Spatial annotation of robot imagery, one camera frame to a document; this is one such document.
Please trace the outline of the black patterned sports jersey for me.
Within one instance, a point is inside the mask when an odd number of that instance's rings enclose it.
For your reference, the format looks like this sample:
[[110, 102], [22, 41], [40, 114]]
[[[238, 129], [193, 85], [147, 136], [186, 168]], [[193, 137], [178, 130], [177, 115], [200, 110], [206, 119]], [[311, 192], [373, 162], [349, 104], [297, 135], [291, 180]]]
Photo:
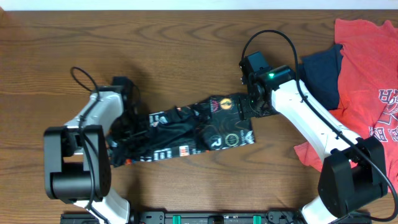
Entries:
[[237, 96], [213, 95], [192, 105], [145, 114], [149, 132], [142, 146], [118, 144], [110, 130], [106, 141], [111, 165], [161, 161], [254, 144], [251, 120], [239, 118]]

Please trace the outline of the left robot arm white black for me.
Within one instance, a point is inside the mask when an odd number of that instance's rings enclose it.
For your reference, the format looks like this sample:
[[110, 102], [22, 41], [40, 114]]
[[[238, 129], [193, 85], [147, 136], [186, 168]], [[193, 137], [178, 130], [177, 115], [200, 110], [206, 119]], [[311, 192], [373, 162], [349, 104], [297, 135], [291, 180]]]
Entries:
[[135, 109], [134, 84], [92, 90], [87, 105], [69, 122], [44, 132], [44, 179], [48, 198], [84, 209], [60, 223], [136, 223], [129, 200], [111, 186], [111, 166], [141, 152], [148, 128]]

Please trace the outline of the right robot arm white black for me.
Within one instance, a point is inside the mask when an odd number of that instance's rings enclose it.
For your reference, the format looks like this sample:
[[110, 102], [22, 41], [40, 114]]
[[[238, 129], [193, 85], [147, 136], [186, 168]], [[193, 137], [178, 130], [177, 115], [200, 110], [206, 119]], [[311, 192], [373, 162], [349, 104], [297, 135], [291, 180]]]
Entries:
[[361, 138], [331, 115], [284, 65], [270, 69], [241, 65], [250, 100], [240, 116], [284, 115], [314, 148], [322, 163], [318, 196], [301, 209], [304, 223], [335, 223], [387, 194], [384, 148], [375, 137]]

